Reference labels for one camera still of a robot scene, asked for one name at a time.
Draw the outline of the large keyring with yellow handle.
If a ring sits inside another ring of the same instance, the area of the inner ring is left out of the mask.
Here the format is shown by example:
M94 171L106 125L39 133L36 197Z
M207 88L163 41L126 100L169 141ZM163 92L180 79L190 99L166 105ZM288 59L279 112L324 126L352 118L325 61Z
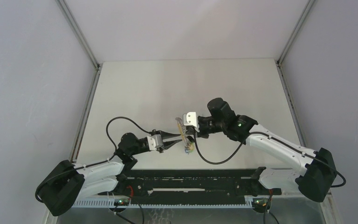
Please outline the large keyring with yellow handle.
M193 144L194 145L194 139L191 135L189 134L186 134L186 127L183 125L183 121L181 118L179 117L176 117L175 120L177 121L177 125L178 125L178 129L179 129L179 132L181 134L181 138L186 145L191 145Z

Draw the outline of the yellow key tag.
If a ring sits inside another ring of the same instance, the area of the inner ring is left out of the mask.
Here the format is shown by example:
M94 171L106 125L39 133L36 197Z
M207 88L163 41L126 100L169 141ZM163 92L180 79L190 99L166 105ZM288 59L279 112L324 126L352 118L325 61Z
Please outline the yellow key tag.
M194 145L193 144L185 146L185 153L186 154L192 153L193 151L194 151Z

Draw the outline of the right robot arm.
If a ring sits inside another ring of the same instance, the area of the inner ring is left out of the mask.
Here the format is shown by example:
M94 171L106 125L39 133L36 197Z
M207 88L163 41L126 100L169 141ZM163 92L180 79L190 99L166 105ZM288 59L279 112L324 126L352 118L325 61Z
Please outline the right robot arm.
M183 117L188 131L194 138L208 138L213 133L223 133L241 146L249 145L284 162L288 169L264 168L251 181L251 189L263 194L268 189L297 189L308 199L321 203L334 181L341 174L337 171L332 153L320 148L314 150L296 145L263 127L255 119L237 115L222 98L208 102L209 117L189 112Z

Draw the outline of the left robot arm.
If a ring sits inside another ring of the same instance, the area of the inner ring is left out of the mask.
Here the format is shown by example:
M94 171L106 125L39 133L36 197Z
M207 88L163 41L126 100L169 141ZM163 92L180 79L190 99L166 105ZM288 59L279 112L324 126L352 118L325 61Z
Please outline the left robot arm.
M63 160L36 188L35 198L57 217L77 201L98 193L113 191L120 195L126 191L127 182L119 176L135 166L135 155L153 151L162 153L178 142L181 142L179 134L160 130L153 130L144 138L125 133L113 154L119 161L110 157L87 165Z

